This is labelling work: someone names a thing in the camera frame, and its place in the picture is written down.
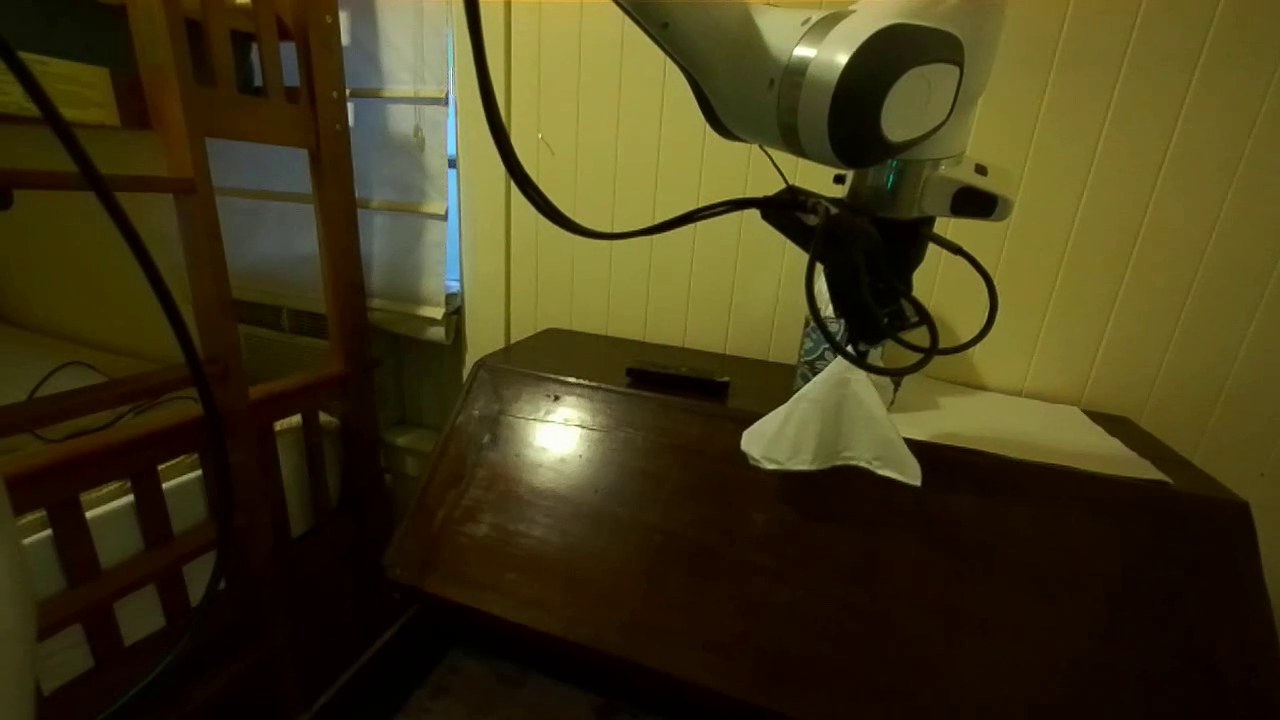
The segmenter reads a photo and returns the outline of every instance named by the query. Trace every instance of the dark wooden desk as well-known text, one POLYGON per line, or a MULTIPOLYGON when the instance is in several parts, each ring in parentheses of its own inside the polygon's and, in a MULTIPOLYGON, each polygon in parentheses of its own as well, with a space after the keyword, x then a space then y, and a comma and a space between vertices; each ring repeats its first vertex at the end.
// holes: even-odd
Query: dark wooden desk
POLYGON ((923 493, 736 450, 774 365, 549 333, 485 361, 398 582, 779 716, 1280 716, 1249 504, 915 442, 923 493), (729 404, 623 386, 629 361, 729 404))

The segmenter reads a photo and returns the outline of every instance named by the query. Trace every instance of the white napkin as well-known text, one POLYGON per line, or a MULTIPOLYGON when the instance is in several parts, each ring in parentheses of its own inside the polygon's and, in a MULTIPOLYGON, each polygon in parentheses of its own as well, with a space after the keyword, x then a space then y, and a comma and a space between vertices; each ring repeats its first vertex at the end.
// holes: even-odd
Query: white napkin
POLYGON ((786 404, 758 416, 738 434, 757 469, 821 470, 855 465, 875 476, 918 487, 918 465, 896 431, 868 372, 831 361, 786 404))

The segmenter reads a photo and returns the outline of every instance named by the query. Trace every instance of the white wall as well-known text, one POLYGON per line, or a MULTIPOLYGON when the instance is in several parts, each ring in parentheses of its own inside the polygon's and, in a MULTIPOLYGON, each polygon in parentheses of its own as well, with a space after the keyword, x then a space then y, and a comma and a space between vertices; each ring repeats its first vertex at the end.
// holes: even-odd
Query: white wall
MULTIPOLYGON (((84 132, 108 173, 160 173, 160 144, 143 132, 84 132)), ((0 126, 3 166, 66 166, 53 132, 0 126)), ((123 191, 174 296, 186 296, 174 210, 169 195, 123 191)), ((93 191, 17 191, 0 210, 0 322, 98 344, 123 354, 170 361, 169 322, 93 191)))
MULTIPOLYGON (((608 0, 486 11, 516 139, 569 210, 616 228, 774 188, 608 0)), ((1004 315, 937 372, 1135 416, 1251 499, 1280 599, 1275 36, 1268 0, 1009 0, 971 151, 1010 175, 1014 215, 949 228, 996 272, 1004 315)), ((513 198, 469 75, 461 93, 471 354, 560 322, 790 361, 783 239, 757 220, 569 239, 513 198)), ((915 283, 951 326, 977 322, 962 272, 927 259, 915 283)))

